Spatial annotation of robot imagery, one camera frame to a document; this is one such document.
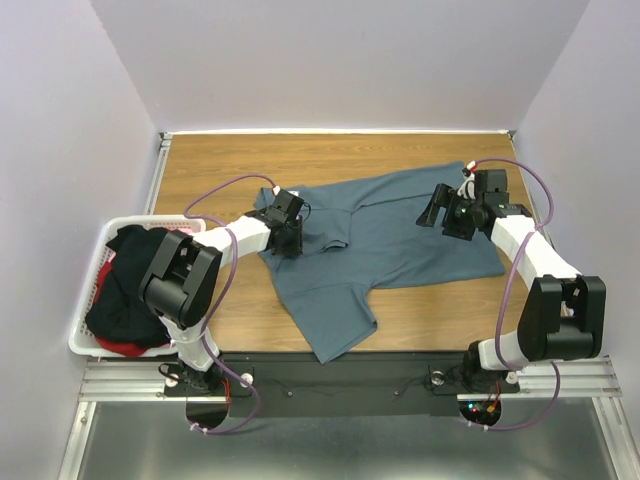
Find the blue-grey t-shirt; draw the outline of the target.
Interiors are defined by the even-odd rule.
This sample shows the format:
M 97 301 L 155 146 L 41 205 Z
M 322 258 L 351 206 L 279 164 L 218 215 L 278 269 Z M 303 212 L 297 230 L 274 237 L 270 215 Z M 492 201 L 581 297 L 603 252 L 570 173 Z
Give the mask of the blue-grey t-shirt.
M 329 185 L 298 186 L 311 207 L 302 253 L 260 257 L 279 300 L 326 364 L 377 329 L 370 290 L 501 276 L 504 266 L 483 236 L 471 241 L 417 225 L 438 184 L 462 184 L 454 162 Z

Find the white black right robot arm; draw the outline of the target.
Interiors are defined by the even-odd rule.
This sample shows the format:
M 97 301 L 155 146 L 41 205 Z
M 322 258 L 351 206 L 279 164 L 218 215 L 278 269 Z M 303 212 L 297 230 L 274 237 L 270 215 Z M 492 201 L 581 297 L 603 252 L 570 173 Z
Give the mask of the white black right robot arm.
M 530 212 L 512 203 L 505 188 L 438 184 L 417 225 L 440 224 L 446 236 L 471 240 L 482 232 L 511 262 L 509 276 L 528 290 L 517 328 L 496 331 L 471 343 L 460 366 L 460 382 L 478 392 L 531 363 L 597 357 L 602 348 L 606 286 L 563 260 Z

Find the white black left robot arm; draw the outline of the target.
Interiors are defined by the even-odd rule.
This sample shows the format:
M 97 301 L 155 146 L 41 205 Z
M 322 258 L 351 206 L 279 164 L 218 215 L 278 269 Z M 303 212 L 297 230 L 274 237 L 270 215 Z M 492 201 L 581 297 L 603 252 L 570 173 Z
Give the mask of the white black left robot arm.
M 284 257 L 302 253 L 300 213 L 306 203 L 271 205 L 250 211 L 217 228 L 186 234 L 167 233 L 139 286 L 140 300 L 167 330 L 177 348 L 178 364 L 163 371 L 169 384 L 182 384 L 202 394 L 215 392 L 225 377 L 215 364 L 220 351 L 208 323 L 220 300 L 214 290 L 221 268 L 237 270 L 246 255 L 270 252 Z

